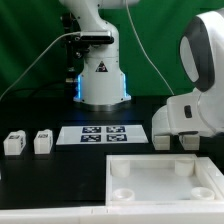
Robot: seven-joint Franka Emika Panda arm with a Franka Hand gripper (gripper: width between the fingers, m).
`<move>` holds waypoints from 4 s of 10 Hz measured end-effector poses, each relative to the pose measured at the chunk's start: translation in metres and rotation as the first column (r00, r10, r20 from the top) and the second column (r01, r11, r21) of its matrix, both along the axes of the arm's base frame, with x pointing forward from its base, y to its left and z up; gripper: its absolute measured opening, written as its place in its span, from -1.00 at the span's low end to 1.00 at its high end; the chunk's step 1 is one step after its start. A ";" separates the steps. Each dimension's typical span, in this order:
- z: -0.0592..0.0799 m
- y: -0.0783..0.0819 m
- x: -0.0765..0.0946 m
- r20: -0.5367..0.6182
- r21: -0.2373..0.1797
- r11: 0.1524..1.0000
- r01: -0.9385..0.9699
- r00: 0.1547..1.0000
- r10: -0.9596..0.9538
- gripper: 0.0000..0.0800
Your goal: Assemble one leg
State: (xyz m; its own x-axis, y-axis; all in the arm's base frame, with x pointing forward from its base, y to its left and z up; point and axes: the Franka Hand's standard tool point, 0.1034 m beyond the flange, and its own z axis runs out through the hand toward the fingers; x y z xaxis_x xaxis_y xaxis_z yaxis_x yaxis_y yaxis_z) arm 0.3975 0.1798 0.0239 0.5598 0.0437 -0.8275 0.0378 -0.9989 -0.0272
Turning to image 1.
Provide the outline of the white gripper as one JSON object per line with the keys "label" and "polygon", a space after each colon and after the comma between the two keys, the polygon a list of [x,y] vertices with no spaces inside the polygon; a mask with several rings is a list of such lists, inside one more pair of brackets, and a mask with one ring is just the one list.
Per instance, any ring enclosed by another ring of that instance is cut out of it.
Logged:
{"label": "white gripper", "polygon": [[208,121],[199,105],[199,94],[184,94],[167,99],[152,118],[152,137],[199,135],[212,137],[224,132],[224,122]]}

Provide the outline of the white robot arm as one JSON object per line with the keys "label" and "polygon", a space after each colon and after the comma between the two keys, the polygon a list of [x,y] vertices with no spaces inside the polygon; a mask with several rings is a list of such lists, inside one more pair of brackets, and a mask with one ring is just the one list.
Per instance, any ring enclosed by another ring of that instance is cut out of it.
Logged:
{"label": "white robot arm", "polygon": [[[88,106],[128,101],[125,75],[119,68],[119,33],[103,20],[101,9],[128,8],[140,0],[59,0],[78,20],[78,52],[84,57],[78,99]],[[224,132],[224,8],[199,14],[180,41],[182,66],[194,85],[188,94],[170,97],[152,118],[152,135]]]}

